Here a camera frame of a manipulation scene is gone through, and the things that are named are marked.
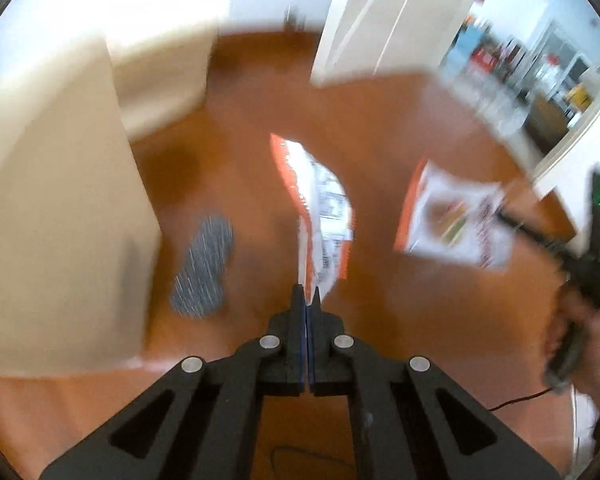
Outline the person right hand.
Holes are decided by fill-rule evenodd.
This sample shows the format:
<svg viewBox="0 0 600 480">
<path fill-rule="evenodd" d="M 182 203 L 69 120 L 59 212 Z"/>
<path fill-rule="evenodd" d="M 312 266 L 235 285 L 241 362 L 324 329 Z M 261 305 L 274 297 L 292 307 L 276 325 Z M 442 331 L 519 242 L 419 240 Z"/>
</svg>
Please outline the person right hand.
<svg viewBox="0 0 600 480">
<path fill-rule="evenodd" d="M 578 393 L 585 394 L 600 413 L 600 309 L 596 309 L 569 284 L 562 285 L 556 295 L 556 307 L 546 329 L 545 356 L 557 352 L 568 324 L 584 329 L 585 340 L 578 364 L 571 374 L 571 383 Z"/>
</svg>

